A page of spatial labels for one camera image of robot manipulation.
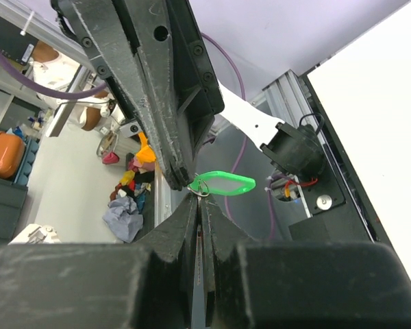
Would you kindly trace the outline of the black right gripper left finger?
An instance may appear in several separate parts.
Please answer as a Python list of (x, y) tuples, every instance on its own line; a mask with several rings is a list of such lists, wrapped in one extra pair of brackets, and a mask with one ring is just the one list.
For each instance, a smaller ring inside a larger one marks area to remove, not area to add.
[(188, 328), (197, 198), (131, 244), (0, 248), (0, 328)]

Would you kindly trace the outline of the green key tag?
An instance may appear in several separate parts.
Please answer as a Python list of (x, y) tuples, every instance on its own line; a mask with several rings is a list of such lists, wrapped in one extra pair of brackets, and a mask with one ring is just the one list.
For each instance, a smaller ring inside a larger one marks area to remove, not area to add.
[(210, 188), (210, 194), (227, 197), (248, 193), (256, 187), (256, 181), (243, 175), (236, 175), (226, 171), (209, 171), (197, 175), (187, 186), (193, 192), (190, 185), (196, 180), (204, 180)]

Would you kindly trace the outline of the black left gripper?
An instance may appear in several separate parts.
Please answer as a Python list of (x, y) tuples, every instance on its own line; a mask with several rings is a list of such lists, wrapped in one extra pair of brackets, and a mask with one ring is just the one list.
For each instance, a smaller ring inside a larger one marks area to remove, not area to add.
[(147, 135), (169, 186), (192, 180), (192, 148), (224, 102), (188, 1), (52, 1), (126, 116)]

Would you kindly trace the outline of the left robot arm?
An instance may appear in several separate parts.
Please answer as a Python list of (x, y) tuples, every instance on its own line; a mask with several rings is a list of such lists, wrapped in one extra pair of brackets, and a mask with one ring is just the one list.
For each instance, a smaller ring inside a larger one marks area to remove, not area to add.
[(283, 173), (313, 179), (323, 172), (312, 126), (292, 127), (219, 82), (188, 1), (52, 1), (51, 7), (125, 118), (145, 133), (172, 189), (194, 180), (197, 154), (218, 114)]

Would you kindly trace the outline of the metal keyring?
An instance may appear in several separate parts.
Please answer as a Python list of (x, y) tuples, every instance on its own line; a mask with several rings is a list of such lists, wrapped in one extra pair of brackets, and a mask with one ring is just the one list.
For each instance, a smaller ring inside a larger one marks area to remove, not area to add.
[(210, 194), (210, 188), (208, 187), (207, 183), (202, 179), (196, 179), (190, 185), (190, 188), (199, 197), (207, 197)]

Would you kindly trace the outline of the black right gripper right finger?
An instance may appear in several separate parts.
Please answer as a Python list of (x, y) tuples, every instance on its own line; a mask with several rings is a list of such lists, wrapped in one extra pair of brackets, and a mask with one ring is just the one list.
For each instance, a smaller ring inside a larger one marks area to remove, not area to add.
[(381, 243), (256, 242), (201, 203), (211, 328), (411, 328), (411, 280)]

